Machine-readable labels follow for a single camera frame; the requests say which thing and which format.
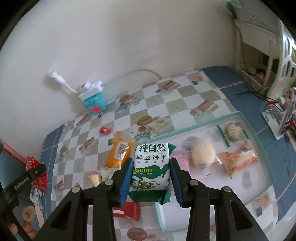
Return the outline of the round bun in clear wrapper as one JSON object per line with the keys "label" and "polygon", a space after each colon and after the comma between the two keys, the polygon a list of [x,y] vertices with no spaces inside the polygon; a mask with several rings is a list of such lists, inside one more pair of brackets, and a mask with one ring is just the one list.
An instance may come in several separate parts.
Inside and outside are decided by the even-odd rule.
{"label": "round bun in clear wrapper", "polygon": [[192,149],[191,161],[199,170],[207,170],[216,161],[216,150],[208,138],[199,139]]}

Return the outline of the teal shallow tray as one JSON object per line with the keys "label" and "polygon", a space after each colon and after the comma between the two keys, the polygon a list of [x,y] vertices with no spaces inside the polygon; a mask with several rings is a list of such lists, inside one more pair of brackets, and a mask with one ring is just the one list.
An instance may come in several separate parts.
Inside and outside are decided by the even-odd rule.
{"label": "teal shallow tray", "polygon": [[[217,125],[232,122],[241,123],[249,138],[245,141],[253,145],[258,161],[234,173],[233,178],[230,178],[217,155],[222,152],[234,153],[242,147],[245,141],[237,141],[232,143],[229,148],[226,147]],[[246,205],[264,231],[272,228],[278,221],[273,172],[261,142],[241,112],[230,113],[190,128],[153,138],[150,143],[170,143],[176,146],[174,151],[192,151],[197,141],[203,138],[211,140],[216,150],[216,161],[207,170],[199,170],[195,167],[190,174],[191,177],[201,181],[207,187],[215,189],[229,186]]]}

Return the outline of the small red candy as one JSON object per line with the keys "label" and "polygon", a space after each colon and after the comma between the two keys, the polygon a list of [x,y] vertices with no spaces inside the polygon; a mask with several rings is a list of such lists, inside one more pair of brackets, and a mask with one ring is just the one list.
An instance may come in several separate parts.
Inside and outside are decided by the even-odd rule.
{"label": "small red candy", "polygon": [[111,131],[111,128],[108,128],[108,127],[105,127],[105,126],[102,126],[99,130],[99,133],[102,133],[104,135],[107,135],[108,133],[110,133]]}

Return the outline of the pink rolled mat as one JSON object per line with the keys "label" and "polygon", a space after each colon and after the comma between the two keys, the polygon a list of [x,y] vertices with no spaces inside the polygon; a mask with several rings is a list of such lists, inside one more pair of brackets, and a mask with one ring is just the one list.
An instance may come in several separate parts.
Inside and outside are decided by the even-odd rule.
{"label": "pink rolled mat", "polygon": [[7,143],[3,143],[1,145],[1,152],[12,158],[13,160],[26,165],[27,160],[22,155],[20,155],[18,152],[16,152],[12,147],[10,147]]}

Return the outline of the green bean biscuit packet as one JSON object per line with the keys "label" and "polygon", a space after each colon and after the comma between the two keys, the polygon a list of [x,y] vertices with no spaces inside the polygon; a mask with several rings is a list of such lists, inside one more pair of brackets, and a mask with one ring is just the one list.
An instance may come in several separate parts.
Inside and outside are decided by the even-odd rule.
{"label": "green bean biscuit packet", "polygon": [[141,144],[135,149],[129,196],[134,202],[166,204],[171,199],[170,143]]}

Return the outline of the red crinkled snack bag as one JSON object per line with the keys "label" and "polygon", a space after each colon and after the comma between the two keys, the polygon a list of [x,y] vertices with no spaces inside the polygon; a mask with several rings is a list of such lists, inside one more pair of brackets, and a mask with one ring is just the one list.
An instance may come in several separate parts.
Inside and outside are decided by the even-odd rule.
{"label": "red crinkled snack bag", "polygon": [[33,170],[33,174],[35,176],[32,186],[38,188],[42,193],[47,194],[48,179],[46,166],[37,161],[34,157],[27,157],[26,171],[31,169]]}

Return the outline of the white wall plug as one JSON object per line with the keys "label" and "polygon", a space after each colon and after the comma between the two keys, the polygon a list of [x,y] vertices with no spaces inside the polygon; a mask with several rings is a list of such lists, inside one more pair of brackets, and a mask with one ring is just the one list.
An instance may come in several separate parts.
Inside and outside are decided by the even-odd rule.
{"label": "white wall plug", "polygon": [[66,80],[57,71],[50,73],[49,77],[61,85],[66,85]]}

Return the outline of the white phone stand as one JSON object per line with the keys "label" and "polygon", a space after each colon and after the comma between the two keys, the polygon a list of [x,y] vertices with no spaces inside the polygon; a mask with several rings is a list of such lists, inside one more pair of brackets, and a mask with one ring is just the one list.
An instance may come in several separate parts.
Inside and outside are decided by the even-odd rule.
{"label": "white phone stand", "polygon": [[262,115],[276,140],[286,136],[288,131],[295,133],[295,104],[288,103],[282,109],[274,101],[269,101]]}

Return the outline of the teal toy basket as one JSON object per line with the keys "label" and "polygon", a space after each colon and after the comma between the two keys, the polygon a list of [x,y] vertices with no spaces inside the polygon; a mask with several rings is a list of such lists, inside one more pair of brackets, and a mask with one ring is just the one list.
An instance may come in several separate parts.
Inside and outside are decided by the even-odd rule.
{"label": "teal toy basket", "polygon": [[107,100],[101,92],[84,100],[83,104],[92,114],[100,114],[107,109]]}

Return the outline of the tape roll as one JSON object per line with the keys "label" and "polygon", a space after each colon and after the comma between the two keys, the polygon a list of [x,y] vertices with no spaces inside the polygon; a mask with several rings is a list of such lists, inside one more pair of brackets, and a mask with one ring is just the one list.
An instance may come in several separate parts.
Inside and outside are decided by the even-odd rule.
{"label": "tape roll", "polygon": [[33,206],[27,206],[22,209],[22,217],[26,222],[33,222],[35,219],[36,211]]}

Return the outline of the white chair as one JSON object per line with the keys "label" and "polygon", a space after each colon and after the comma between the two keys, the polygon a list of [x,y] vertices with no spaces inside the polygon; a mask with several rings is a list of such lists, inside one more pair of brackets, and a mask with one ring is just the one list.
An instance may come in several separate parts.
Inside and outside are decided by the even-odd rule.
{"label": "white chair", "polygon": [[[243,74],[259,94],[268,99],[275,99],[290,89],[295,83],[295,41],[280,20],[276,21],[279,33],[270,32],[257,25],[244,21],[234,21],[237,28],[237,62],[236,71]],[[244,46],[248,45],[261,57],[267,56],[266,63],[244,62]]]}

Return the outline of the beige jelly cup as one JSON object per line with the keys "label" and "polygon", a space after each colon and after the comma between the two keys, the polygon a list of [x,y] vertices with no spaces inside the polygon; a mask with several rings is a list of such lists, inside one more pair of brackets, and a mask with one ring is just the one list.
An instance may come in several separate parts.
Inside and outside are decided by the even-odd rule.
{"label": "beige jelly cup", "polygon": [[97,187],[102,182],[102,177],[100,173],[95,173],[87,177],[92,183],[93,187]]}

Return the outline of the orange snack packet with barcode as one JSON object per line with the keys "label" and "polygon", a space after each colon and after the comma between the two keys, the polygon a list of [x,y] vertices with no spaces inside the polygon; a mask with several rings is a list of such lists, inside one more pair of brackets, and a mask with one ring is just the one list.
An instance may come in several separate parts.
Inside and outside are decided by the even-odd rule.
{"label": "orange snack packet with barcode", "polygon": [[127,158],[130,157],[132,146],[135,140],[132,139],[113,139],[113,147],[107,158],[106,168],[119,168],[124,165]]}

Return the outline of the green edged cracker packet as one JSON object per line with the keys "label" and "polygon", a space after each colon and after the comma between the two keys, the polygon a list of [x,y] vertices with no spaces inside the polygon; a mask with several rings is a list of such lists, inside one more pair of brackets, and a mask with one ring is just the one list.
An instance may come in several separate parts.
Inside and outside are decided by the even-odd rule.
{"label": "green edged cracker packet", "polygon": [[217,125],[217,129],[222,136],[226,147],[228,148],[234,142],[245,141],[249,139],[240,122]]}

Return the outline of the white power strip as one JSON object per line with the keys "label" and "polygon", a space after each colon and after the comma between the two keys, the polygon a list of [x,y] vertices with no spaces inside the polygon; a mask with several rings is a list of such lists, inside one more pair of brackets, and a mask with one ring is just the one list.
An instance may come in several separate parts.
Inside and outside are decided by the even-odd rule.
{"label": "white power strip", "polygon": [[85,101],[86,99],[102,92],[103,90],[103,83],[101,80],[91,84],[87,81],[79,90],[79,99]]}

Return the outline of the checkered printed tablecloth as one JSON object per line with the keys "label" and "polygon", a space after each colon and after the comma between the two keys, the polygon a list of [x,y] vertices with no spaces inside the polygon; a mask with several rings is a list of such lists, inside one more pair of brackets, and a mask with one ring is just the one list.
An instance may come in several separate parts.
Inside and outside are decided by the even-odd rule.
{"label": "checkered printed tablecloth", "polygon": [[[92,187],[89,176],[102,169],[115,139],[171,143],[181,168],[205,185],[230,186],[268,238],[288,216],[295,217],[295,150],[275,139],[263,112],[268,104],[247,91],[236,71],[226,66],[191,70],[120,94],[105,113],[85,113],[48,134],[41,162],[48,173],[42,199],[48,218],[76,184]],[[220,162],[206,171],[189,163],[197,139],[207,139],[217,153],[234,153],[249,144],[257,161],[229,176]]]}

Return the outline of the orange striped snack packet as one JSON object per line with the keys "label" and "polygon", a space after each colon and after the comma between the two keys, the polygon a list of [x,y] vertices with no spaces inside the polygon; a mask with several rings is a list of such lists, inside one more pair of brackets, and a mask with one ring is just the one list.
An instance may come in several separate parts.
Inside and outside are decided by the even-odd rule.
{"label": "orange striped snack packet", "polygon": [[217,157],[222,162],[230,178],[233,178],[234,173],[258,161],[253,145],[248,141],[245,141],[242,147],[236,152],[222,152],[219,153]]}

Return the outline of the white snack packet red text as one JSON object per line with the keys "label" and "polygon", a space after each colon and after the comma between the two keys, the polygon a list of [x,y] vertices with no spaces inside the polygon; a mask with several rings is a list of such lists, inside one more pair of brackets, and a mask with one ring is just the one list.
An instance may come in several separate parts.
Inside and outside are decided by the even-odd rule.
{"label": "white snack packet red text", "polygon": [[111,179],[114,172],[120,170],[119,168],[100,168],[100,174],[102,178],[102,182],[104,182],[107,179]]}

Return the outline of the red rectangular snack packet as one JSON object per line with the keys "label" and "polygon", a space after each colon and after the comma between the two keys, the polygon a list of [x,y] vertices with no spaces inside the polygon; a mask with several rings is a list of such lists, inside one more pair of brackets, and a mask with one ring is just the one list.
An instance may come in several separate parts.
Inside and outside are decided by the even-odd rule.
{"label": "red rectangular snack packet", "polygon": [[114,217],[121,217],[139,221],[140,204],[136,202],[125,202],[122,207],[113,207],[112,212]]}

